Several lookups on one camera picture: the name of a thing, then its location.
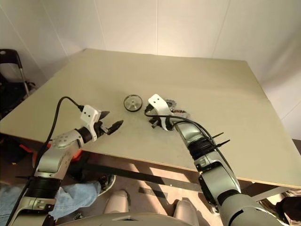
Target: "beige tabletop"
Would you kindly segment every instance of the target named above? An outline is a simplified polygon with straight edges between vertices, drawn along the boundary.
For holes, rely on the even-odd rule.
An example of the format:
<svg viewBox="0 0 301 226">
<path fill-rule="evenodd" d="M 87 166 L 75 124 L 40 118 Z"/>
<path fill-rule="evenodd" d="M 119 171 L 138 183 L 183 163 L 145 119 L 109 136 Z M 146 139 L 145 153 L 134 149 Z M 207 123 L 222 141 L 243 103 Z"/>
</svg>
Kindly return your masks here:
<svg viewBox="0 0 301 226">
<path fill-rule="evenodd" d="M 111 136 L 84 147 L 128 159 L 194 170 L 177 132 L 152 129 L 143 115 L 153 94 L 173 99 L 217 139 L 239 179 L 301 188 L 301 157 L 271 103 L 244 61 L 154 56 L 87 49 L 0 122 L 0 132 L 44 142 L 57 102 L 70 96 L 111 113 L 106 125 L 124 120 Z M 138 94 L 142 110 L 124 98 Z M 80 111 L 64 100 L 54 136 L 81 126 Z"/>
</svg>

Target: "person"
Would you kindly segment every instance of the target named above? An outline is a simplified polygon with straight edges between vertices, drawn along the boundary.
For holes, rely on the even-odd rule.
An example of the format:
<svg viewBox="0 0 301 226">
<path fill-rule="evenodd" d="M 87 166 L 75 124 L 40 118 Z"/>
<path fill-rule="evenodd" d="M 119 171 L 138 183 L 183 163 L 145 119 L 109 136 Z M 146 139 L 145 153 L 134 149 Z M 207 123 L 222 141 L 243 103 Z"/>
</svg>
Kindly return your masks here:
<svg viewBox="0 0 301 226">
<path fill-rule="evenodd" d="M 115 183 L 115 175 L 106 175 L 97 181 L 84 184 L 72 184 L 59 188 L 53 211 L 49 212 L 54 219 L 64 217 L 79 208 L 88 207 L 98 196 L 107 192 Z M 0 187 L 0 226 L 5 226 L 11 211 L 24 185 Z"/>
</svg>

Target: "black chair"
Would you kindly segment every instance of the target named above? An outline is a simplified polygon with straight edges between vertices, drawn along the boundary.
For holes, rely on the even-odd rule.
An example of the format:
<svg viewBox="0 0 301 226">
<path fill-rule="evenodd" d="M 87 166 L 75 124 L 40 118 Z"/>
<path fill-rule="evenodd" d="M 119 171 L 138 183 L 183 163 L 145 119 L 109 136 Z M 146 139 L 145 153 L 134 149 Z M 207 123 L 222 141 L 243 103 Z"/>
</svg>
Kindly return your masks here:
<svg viewBox="0 0 301 226">
<path fill-rule="evenodd" d="M 0 110 L 3 118 L 17 107 L 26 96 L 29 96 L 31 84 L 25 80 L 22 63 L 18 52 L 14 49 L 0 49 L 0 64 L 16 64 L 19 68 L 23 82 L 9 82 L 0 73 Z"/>
</svg>

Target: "sneaker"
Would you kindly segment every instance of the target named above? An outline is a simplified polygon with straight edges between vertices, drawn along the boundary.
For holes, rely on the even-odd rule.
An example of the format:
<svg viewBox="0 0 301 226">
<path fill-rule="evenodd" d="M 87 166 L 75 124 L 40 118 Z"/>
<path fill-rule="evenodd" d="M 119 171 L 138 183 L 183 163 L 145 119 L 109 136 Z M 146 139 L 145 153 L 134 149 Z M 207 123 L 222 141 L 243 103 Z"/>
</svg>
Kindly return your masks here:
<svg viewBox="0 0 301 226">
<path fill-rule="evenodd" d="M 115 181 L 116 181 L 116 176 L 113 174 L 105 175 L 105 176 L 102 176 L 101 178 L 99 178 L 98 182 L 100 183 L 101 190 L 100 190 L 100 193 L 98 196 L 109 191 L 110 188 L 115 183 Z"/>
</svg>

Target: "black cable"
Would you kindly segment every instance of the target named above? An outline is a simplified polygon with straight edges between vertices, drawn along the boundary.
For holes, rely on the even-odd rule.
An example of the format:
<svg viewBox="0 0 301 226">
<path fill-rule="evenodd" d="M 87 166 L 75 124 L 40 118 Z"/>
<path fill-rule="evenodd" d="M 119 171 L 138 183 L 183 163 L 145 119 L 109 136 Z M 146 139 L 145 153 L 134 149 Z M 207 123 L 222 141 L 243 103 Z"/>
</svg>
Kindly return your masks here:
<svg viewBox="0 0 301 226">
<path fill-rule="evenodd" d="M 199 123 L 186 119 L 184 117 L 181 116 L 175 116 L 175 115 L 148 115 L 147 112 L 144 112 L 144 115 L 147 117 L 161 117 L 161 118 L 174 118 L 174 119 L 181 119 L 182 121 L 177 121 L 174 123 L 174 125 L 179 124 L 180 122 L 188 122 L 191 123 L 192 125 L 194 125 L 195 127 L 198 128 L 198 130 L 205 136 L 205 134 L 207 135 L 207 137 L 209 137 L 209 141 L 212 143 L 213 146 L 215 146 L 215 150 L 220 154 L 220 156 L 222 157 L 222 159 L 224 160 L 224 162 L 227 164 L 227 166 L 229 167 L 229 169 L 233 172 L 231 166 L 229 165 L 228 161 L 226 160 L 226 158 L 223 156 L 223 154 L 221 153 L 221 151 L 219 150 L 219 148 L 216 146 L 216 143 L 214 141 L 214 139 L 212 138 L 211 134 L 203 127 L 201 126 Z"/>
<path fill-rule="evenodd" d="M 53 134 L 53 131 L 55 130 L 55 125 L 56 125 L 56 121 L 57 121 L 57 118 L 58 118 L 58 113 L 59 113 L 59 110 L 60 110 L 61 103 L 62 103 L 62 101 L 63 101 L 64 99 L 68 99 L 68 100 L 70 100 L 72 103 L 74 103 L 74 104 L 80 109 L 81 112 L 82 112 L 83 109 L 84 109 L 84 106 L 83 106 L 83 105 L 77 104 L 74 100 L 72 100 L 70 97 L 67 97 L 67 96 L 62 97 L 62 98 L 58 101 L 57 106 L 56 106 L 56 110 L 55 110 L 55 117 L 54 117 L 54 119 L 53 119 L 53 123 L 52 123 L 51 130 L 50 130 L 50 132 L 49 132 L 49 135 L 48 135 L 48 137 L 47 137 L 47 140 L 45 141 L 45 143 L 43 144 L 43 146 L 40 148 L 40 150 L 39 150 L 38 153 L 37 153 L 37 158 L 36 158 L 36 162 L 35 162 L 35 165 L 34 165 L 34 168 L 33 168 L 31 177 L 34 176 L 34 173 L 35 173 L 35 171 L 37 170 L 37 167 L 38 167 L 38 165 L 39 165 L 39 161 L 40 161 L 41 157 L 43 156 L 43 154 L 46 152 L 47 145 L 48 145 L 48 143 L 49 143 L 49 141 L 50 141 L 50 139 L 51 139 L 51 136 L 52 136 L 52 134 Z M 8 226 L 9 222 L 11 221 L 11 219 L 12 219 L 12 217 L 13 217 L 13 215 L 14 215 L 14 213 L 15 213 L 15 211 L 16 211 L 18 205 L 19 205 L 20 200 L 22 199 L 22 197 L 23 197 L 23 195 L 24 195 L 24 193 L 25 193 L 27 187 L 29 186 L 29 183 L 30 183 L 30 178 L 27 180 L 27 182 L 26 182 L 26 184 L 25 184 L 25 186 L 24 186 L 22 192 L 20 193 L 20 195 L 19 195 L 19 197 L 18 197 L 18 199 L 17 199 L 17 201 L 16 201 L 16 203 L 15 203 L 15 205 L 14 205 L 14 208 L 13 208 L 13 210 L 11 211 L 11 214 L 10 214 L 10 216 L 9 216 L 9 218 L 8 218 L 8 221 L 7 221 L 7 223 L 6 223 L 6 226 Z"/>
</svg>

